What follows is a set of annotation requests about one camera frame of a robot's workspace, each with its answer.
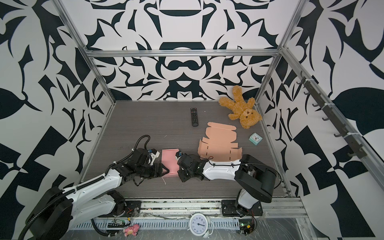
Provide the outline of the black tv remote control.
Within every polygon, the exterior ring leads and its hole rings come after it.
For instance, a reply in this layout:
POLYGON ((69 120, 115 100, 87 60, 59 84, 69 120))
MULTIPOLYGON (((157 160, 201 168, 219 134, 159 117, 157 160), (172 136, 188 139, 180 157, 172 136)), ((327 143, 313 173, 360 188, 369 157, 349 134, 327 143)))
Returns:
POLYGON ((191 120, 193 127, 197 127, 199 125, 198 113, 196 108, 191 108, 191 120))

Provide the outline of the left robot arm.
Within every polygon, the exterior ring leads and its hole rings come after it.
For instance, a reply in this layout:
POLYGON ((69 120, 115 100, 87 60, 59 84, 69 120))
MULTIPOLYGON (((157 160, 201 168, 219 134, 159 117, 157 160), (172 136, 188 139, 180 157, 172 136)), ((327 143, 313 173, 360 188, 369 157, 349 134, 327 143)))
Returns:
POLYGON ((99 216, 126 213, 126 200, 117 188, 129 181, 161 178, 170 170, 160 161, 160 152, 134 146, 122 160, 82 184, 59 189, 52 187, 43 195, 26 220, 19 235, 31 232, 37 240, 59 240, 71 228, 99 216))

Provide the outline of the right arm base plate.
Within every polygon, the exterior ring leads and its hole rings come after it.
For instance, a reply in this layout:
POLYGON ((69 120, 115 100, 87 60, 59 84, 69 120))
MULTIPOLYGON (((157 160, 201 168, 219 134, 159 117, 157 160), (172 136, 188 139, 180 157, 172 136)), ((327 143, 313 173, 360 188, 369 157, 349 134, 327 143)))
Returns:
POLYGON ((221 209, 225 217, 262 216, 264 213, 260 201, 257 201, 251 209, 246 209, 236 200, 222 200, 221 209))

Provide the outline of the peach paper box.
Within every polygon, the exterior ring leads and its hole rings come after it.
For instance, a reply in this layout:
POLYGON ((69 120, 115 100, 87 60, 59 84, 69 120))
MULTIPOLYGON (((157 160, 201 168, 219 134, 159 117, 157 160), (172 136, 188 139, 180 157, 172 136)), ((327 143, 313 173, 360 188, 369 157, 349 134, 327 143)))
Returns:
POLYGON ((208 122, 206 137, 199 142, 198 155, 212 157, 216 162, 231 162, 242 157, 242 148, 236 143, 236 127, 208 122))

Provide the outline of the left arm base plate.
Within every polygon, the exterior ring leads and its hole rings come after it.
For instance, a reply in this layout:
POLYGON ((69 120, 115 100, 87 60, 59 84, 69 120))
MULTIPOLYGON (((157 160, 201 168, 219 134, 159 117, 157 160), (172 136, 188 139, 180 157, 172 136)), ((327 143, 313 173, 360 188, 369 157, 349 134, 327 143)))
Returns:
POLYGON ((141 201, 125 201, 117 204, 112 212, 114 217, 137 217, 141 213, 141 201))

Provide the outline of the pink paper box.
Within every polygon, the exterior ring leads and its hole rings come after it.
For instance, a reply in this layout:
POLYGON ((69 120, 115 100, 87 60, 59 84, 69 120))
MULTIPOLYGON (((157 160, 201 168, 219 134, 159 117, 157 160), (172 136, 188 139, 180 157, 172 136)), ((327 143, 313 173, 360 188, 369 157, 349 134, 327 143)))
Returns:
POLYGON ((178 175, 179 165, 177 164, 178 159, 176 157, 178 151, 179 149, 162 150, 162 164, 170 171, 164 175, 164 177, 174 177, 178 175))

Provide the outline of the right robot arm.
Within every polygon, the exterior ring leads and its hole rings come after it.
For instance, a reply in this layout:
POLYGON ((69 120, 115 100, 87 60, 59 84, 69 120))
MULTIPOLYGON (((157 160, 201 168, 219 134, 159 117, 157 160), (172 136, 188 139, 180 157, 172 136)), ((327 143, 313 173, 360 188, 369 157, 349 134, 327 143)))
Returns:
POLYGON ((251 155, 245 154, 230 162, 215 162, 213 157, 201 158, 179 151, 176 159, 180 168, 178 175, 183 183, 192 178, 237 182, 242 187, 234 203, 239 214, 248 213, 257 203, 272 202, 279 174, 251 155))

